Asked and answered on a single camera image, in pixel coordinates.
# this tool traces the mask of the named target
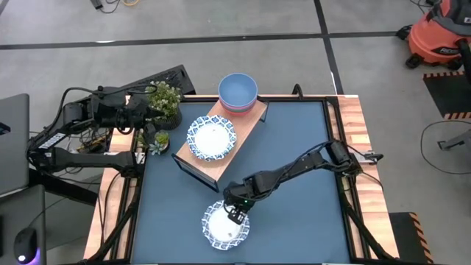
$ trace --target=stacked bowls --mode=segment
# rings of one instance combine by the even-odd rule
[[[234,73],[221,80],[218,92],[221,105],[227,112],[243,116],[257,102],[258,87],[251,76]]]

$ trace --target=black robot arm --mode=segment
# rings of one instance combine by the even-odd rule
[[[322,157],[320,152],[323,149],[326,149],[329,154],[330,161]],[[315,169],[326,169],[353,177],[361,173],[359,162],[354,154],[349,153],[344,142],[330,141],[318,144],[300,155],[294,162],[279,169],[257,172],[245,177],[242,184],[231,182],[223,192],[224,204],[233,206],[228,213],[228,218],[238,225],[241,224],[254,204],[266,199],[281,183]],[[341,194],[340,203],[344,206],[346,214],[353,220],[358,231],[366,239],[376,256],[380,259],[393,260],[394,258],[379,245],[357,216],[345,193]]]
[[[70,89],[74,88],[66,90],[63,99]],[[90,96],[64,106],[62,99],[54,121],[29,140],[28,151],[45,152],[67,136],[82,133],[90,128],[141,129],[146,125],[147,119],[163,115],[162,112],[149,107],[146,94],[140,91],[99,87],[90,93]]]
[[[71,89],[74,88],[66,90],[63,98]],[[125,132],[125,128],[144,129],[144,139],[147,142],[153,141],[158,128],[147,120],[163,115],[149,107],[147,94],[153,92],[99,87],[96,91],[90,91],[90,96],[63,107],[61,100],[61,108],[54,121],[29,140],[29,161],[43,174],[59,172],[68,167],[112,167],[123,177],[135,176],[138,166],[135,154],[131,151],[117,155],[74,154],[54,146],[69,135],[82,133],[90,128],[116,128],[124,134],[132,131]]]

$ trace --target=small succulent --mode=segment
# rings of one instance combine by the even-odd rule
[[[149,145],[149,151],[152,155],[159,154],[169,145],[169,133],[160,131],[155,134],[155,141]]]

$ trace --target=concrete floor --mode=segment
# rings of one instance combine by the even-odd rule
[[[5,1],[0,4],[0,47],[321,32],[312,0],[142,0],[134,7],[120,4],[112,15],[95,11],[87,0]],[[422,14],[409,0],[320,2],[327,30],[335,33],[395,31]],[[389,210],[419,214],[435,262],[467,264],[471,179],[432,169],[419,152],[422,129],[441,119],[422,74],[445,69],[406,69],[407,45],[393,37],[330,42],[344,93],[360,96],[372,145],[385,155],[378,168]],[[289,93],[296,82],[305,93],[335,93],[322,39],[305,39],[0,49],[0,97],[29,93],[31,130],[40,130],[51,122],[67,87],[123,85],[177,64],[185,65],[199,94],[216,93],[219,80],[235,71],[252,75],[261,93]],[[448,170],[471,171],[462,149],[441,152],[435,144],[466,129],[462,124],[432,129],[424,139],[425,154]],[[96,174],[99,170],[76,177]],[[47,201],[56,199],[48,196]],[[92,214],[91,207],[67,200],[47,212],[49,264],[81,259]]]

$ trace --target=white plate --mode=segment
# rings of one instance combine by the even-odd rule
[[[219,115],[197,118],[186,135],[191,152],[206,161],[224,158],[236,144],[236,139],[233,124]]]
[[[229,250],[247,238],[250,222],[248,216],[240,225],[229,220],[223,204],[224,201],[221,200],[208,207],[201,222],[203,235],[209,240],[211,246],[218,250]],[[226,209],[230,211],[232,206],[228,206]]]

